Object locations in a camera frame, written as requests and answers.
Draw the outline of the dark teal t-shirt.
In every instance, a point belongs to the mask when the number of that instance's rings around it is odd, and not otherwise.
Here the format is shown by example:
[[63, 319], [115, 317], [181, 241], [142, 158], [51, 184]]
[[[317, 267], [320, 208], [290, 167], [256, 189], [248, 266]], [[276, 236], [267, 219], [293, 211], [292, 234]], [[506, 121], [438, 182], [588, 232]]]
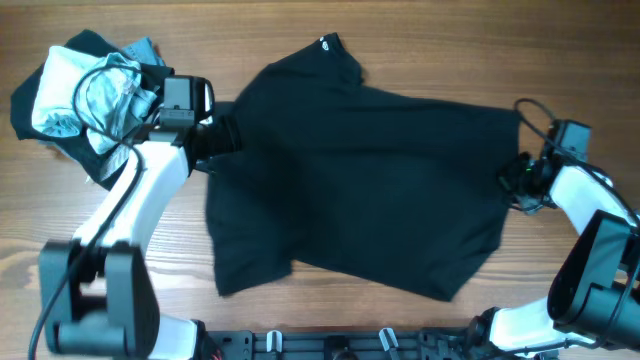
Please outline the dark teal t-shirt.
[[507, 109], [368, 87], [337, 34], [264, 68], [220, 119], [206, 224], [220, 295], [294, 261], [440, 301], [499, 247]]

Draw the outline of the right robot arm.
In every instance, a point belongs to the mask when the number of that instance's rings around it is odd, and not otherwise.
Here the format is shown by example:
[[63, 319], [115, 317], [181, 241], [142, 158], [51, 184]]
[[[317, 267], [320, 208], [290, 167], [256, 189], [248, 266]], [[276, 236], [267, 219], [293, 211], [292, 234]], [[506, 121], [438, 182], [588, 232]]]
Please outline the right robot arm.
[[559, 349], [639, 349], [639, 217], [592, 167], [556, 153], [521, 154], [499, 174], [527, 212], [565, 212], [578, 239], [546, 298], [494, 308], [470, 324], [467, 359], [540, 358]]

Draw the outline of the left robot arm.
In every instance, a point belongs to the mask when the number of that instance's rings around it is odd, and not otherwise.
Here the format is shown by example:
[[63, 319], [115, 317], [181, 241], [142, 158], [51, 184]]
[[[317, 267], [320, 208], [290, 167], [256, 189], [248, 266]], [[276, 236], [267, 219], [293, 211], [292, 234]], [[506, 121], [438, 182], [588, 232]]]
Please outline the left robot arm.
[[39, 255], [42, 311], [27, 356], [39, 340], [56, 354], [113, 359], [220, 359], [197, 320], [164, 315], [144, 257], [169, 201], [193, 169], [238, 148], [229, 125], [145, 125], [124, 142], [131, 151], [115, 185], [68, 242]]

